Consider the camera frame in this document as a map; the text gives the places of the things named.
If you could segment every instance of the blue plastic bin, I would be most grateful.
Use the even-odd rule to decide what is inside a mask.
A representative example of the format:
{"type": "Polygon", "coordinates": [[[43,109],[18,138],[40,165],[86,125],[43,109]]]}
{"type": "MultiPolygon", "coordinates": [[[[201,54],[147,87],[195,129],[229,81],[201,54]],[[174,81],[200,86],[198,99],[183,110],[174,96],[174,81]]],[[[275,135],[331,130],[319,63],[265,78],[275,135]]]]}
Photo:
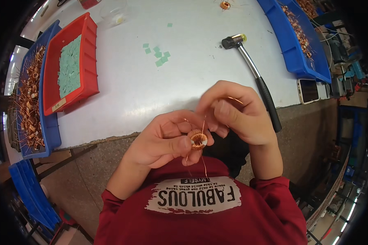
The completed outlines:
{"type": "Polygon", "coordinates": [[[305,12],[294,0],[258,0],[277,36],[285,59],[286,69],[297,78],[316,79],[331,83],[329,64],[323,46],[305,12]],[[299,41],[288,17],[281,6],[288,6],[294,13],[312,49],[312,60],[303,54],[299,41]]]}
{"type": "Polygon", "coordinates": [[[8,167],[8,170],[29,215],[53,231],[61,219],[46,198],[30,161],[21,160],[8,167]]]}
{"type": "MultiPolygon", "coordinates": [[[[25,70],[23,69],[25,65],[25,60],[31,60],[33,57],[33,53],[36,51],[37,46],[46,46],[44,58],[42,60],[42,67],[41,72],[39,75],[39,120],[41,122],[41,131],[42,131],[42,137],[44,139],[45,147],[40,147],[38,151],[34,150],[33,147],[30,147],[28,149],[28,146],[20,145],[22,156],[24,159],[30,159],[30,158],[40,158],[40,157],[46,157],[50,156],[52,153],[52,150],[56,147],[59,147],[61,145],[61,139],[60,139],[60,133],[59,133],[59,126],[57,123],[57,114],[53,113],[49,116],[44,115],[44,102],[42,100],[43,96],[43,84],[44,84],[44,67],[45,67],[45,59],[46,59],[46,51],[48,50],[48,45],[50,40],[61,30],[61,27],[59,27],[59,20],[56,20],[49,28],[47,28],[41,36],[34,42],[33,46],[29,49],[27,54],[24,56],[22,61],[22,69],[21,71],[25,70]]],[[[18,139],[19,141],[23,140],[25,138],[25,134],[23,130],[20,127],[21,123],[21,115],[18,114],[16,122],[17,122],[17,129],[18,129],[18,139]]]]}

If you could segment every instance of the workbench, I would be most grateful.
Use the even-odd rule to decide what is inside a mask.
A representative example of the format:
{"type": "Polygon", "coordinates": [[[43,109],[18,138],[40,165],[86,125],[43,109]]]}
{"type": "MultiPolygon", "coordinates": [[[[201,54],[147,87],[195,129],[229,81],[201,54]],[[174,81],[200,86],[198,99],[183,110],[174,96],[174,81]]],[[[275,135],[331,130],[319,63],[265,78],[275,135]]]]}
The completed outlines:
{"type": "MultiPolygon", "coordinates": [[[[300,103],[296,77],[286,70],[277,38],[256,0],[235,0],[224,11],[219,0],[131,0],[125,22],[112,28],[102,25],[100,9],[104,1],[109,0],[88,10],[77,0],[69,0],[59,8],[49,1],[49,11],[54,12],[48,18],[48,11],[43,18],[36,15],[21,34],[35,40],[55,20],[59,19],[64,28],[85,12],[90,12],[98,25],[100,93],[58,113],[62,140],[59,149],[131,135],[142,131],[158,114],[194,109],[200,96],[218,80],[233,81],[259,92],[239,51],[220,46],[223,38],[238,33],[248,37],[244,47],[264,78],[275,107],[300,103]],[[157,67],[157,58],[153,52],[145,53],[144,43],[170,52],[169,61],[157,67]]],[[[320,83],[318,90],[320,99],[327,99],[320,83]]]]}

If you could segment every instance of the clear plastic cup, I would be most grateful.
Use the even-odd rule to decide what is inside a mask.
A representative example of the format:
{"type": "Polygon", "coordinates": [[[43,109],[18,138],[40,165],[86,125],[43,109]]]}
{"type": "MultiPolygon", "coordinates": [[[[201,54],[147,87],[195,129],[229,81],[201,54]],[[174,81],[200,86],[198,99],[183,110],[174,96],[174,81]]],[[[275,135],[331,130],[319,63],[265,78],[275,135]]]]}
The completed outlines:
{"type": "Polygon", "coordinates": [[[126,20],[126,0],[104,0],[100,4],[102,4],[100,16],[108,24],[115,26],[126,20]]]}

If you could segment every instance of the rubber hammer head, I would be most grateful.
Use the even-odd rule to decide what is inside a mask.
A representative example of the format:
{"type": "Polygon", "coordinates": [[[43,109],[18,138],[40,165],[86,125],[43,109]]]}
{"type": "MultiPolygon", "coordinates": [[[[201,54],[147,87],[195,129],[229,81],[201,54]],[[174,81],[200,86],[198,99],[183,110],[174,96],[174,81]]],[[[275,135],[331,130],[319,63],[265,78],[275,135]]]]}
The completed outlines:
{"type": "Polygon", "coordinates": [[[225,39],[222,39],[222,46],[225,49],[231,49],[233,47],[236,47],[236,44],[240,42],[245,42],[247,40],[247,37],[244,34],[237,34],[231,37],[227,37],[225,39]]]}

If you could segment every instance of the copper coil pile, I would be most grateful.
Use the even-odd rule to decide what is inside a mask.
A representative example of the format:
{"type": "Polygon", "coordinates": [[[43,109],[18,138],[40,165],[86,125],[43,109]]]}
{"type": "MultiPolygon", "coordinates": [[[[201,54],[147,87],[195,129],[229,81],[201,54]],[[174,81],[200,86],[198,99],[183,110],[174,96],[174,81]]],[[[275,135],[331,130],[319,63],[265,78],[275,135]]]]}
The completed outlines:
{"type": "Polygon", "coordinates": [[[39,150],[45,146],[42,138],[41,122],[39,120],[39,74],[45,46],[37,47],[32,60],[25,61],[24,69],[20,74],[19,94],[14,93],[15,110],[21,119],[21,129],[25,138],[19,141],[20,147],[39,150]]]}
{"type": "Polygon", "coordinates": [[[310,0],[297,0],[299,6],[303,9],[303,11],[311,18],[318,17],[316,9],[310,0]]]}
{"type": "Polygon", "coordinates": [[[191,139],[192,150],[201,150],[207,144],[207,136],[200,129],[191,130],[188,137],[191,139]]]}
{"type": "Polygon", "coordinates": [[[299,40],[300,46],[301,46],[301,50],[303,51],[303,53],[312,60],[312,53],[311,53],[311,47],[309,45],[309,41],[308,39],[305,37],[305,34],[303,32],[303,29],[301,28],[301,26],[299,25],[299,21],[295,18],[294,13],[292,13],[291,11],[289,11],[288,6],[281,6],[283,12],[286,14],[286,16],[288,17],[288,20],[291,24],[291,26],[293,27],[293,30],[296,34],[297,40],[299,40]]]}

